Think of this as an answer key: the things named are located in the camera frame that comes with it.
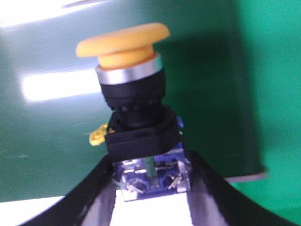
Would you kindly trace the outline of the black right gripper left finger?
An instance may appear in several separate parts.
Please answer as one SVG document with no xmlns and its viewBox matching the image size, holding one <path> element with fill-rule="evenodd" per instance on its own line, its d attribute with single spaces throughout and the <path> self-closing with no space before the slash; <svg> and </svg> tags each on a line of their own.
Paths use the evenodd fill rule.
<svg viewBox="0 0 301 226">
<path fill-rule="evenodd" d="M 113 166 L 104 156 L 95 168 L 63 199 L 23 226 L 108 226 L 115 200 Z"/>
</svg>

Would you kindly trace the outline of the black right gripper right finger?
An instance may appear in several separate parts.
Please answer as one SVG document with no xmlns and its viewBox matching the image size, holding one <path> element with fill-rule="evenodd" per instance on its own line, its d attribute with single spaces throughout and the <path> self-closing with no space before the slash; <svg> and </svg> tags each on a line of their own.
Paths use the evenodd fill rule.
<svg viewBox="0 0 301 226">
<path fill-rule="evenodd" d="M 191 162 L 187 201 L 194 226 L 293 226 L 255 203 L 220 176 L 197 152 Z"/>
</svg>

